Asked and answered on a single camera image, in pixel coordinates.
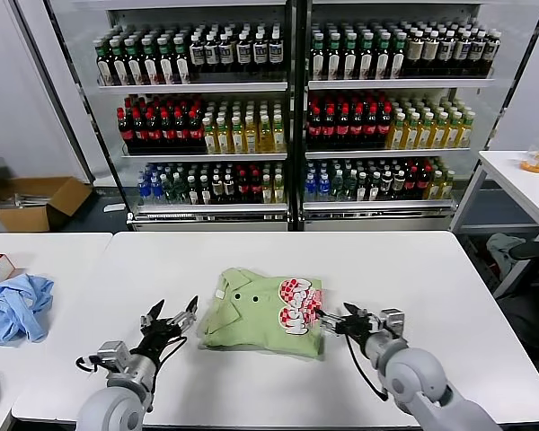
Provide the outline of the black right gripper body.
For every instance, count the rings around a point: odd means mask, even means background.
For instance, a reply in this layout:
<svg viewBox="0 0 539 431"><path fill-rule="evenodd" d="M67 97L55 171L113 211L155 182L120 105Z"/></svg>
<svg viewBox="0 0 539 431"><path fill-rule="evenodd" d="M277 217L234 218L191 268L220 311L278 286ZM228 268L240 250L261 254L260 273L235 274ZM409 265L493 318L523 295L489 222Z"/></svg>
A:
<svg viewBox="0 0 539 431"><path fill-rule="evenodd" d="M369 338L379 331L379 320L375 316L344 316L338 323L338 333L347 335L361 349Z"/></svg>

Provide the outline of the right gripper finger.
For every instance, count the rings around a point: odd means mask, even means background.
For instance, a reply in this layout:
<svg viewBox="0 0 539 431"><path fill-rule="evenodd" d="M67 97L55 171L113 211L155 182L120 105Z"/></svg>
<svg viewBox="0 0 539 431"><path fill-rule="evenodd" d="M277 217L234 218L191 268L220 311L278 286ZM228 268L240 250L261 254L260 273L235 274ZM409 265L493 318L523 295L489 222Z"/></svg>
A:
<svg viewBox="0 0 539 431"><path fill-rule="evenodd" d="M315 311L316 319L320 327L330 333L340 335L342 333L342 318L340 316L327 313L321 309Z"/></svg>
<svg viewBox="0 0 539 431"><path fill-rule="evenodd" d="M343 303L348 315L344 317L345 322L369 322L370 313L367 309L359 308L353 303Z"/></svg>

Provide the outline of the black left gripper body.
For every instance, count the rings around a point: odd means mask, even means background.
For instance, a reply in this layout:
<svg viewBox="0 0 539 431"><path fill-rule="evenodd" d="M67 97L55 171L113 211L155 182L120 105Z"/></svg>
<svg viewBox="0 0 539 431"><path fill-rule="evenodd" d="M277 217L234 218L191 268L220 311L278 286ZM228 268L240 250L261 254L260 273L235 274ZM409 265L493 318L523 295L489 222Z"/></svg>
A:
<svg viewBox="0 0 539 431"><path fill-rule="evenodd" d="M138 346L131 350L131 354L159 360L168 343L181 335L181 328L178 323L159 319L143 327L141 333L143 338Z"/></svg>

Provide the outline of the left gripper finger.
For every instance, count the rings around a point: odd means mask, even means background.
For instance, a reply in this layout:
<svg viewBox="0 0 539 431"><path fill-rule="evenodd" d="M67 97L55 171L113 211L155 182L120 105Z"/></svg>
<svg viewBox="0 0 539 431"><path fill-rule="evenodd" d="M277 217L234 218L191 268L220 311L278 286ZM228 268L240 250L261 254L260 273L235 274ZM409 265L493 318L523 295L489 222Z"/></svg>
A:
<svg viewBox="0 0 539 431"><path fill-rule="evenodd" d="M148 332L153 328L154 323L158 320L158 317L163 309L164 299L153 305L150 310L140 317L140 331Z"/></svg>
<svg viewBox="0 0 539 431"><path fill-rule="evenodd" d="M195 295L184 311L169 319L169 324L177 328L180 333L188 330L197 319L198 301L199 297Z"/></svg>

